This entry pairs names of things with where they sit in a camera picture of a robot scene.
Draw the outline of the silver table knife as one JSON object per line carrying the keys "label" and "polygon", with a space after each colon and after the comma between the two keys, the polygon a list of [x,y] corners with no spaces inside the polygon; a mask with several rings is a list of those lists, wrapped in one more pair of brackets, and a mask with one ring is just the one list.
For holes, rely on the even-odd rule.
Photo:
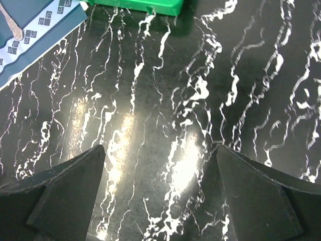
{"label": "silver table knife", "polygon": [[24,38],[24,31],[17,25],[14,19],[8,14],[2,4],[0,4],[1,12],[7,22],[9,29],[11,30],[13,37],[16,40],[21,41]]}

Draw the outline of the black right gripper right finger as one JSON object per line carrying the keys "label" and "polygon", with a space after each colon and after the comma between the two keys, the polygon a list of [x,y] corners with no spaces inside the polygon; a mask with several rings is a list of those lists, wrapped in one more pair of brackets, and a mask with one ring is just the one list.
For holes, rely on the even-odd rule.
{"label": "black right gripper right finger", "polygon": [[220,145],[217,163],[237,240],[320,240],[320,185]]}

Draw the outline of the blue patterned placemat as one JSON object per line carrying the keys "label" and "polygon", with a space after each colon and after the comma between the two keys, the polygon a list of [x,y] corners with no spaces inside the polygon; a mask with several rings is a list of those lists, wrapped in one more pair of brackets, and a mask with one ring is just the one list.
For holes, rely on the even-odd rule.
{"label": "blue patterned placemat", "polygon": [[79,27],[87,14],[79,1],[1,1],[23,30],[17,40],[1,15],[1,88]]}

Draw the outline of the green plastic tray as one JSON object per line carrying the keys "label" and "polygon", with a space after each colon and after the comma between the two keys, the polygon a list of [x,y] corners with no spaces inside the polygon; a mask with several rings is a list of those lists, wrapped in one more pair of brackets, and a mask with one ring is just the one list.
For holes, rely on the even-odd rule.
{"label": "green plastic tray", "polygon": [[88,0],[91,5],[104,5],[137,11],[178,16],[181,13],[183,0]]}

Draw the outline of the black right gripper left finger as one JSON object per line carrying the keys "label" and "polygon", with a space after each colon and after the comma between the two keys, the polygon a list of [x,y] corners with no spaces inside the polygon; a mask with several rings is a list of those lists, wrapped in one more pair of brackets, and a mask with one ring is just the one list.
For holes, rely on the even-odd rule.
{"label": "black right gripper left finger", "polygon": [[89,240],[105,161],[102,145],[1,186],[1,240]]}

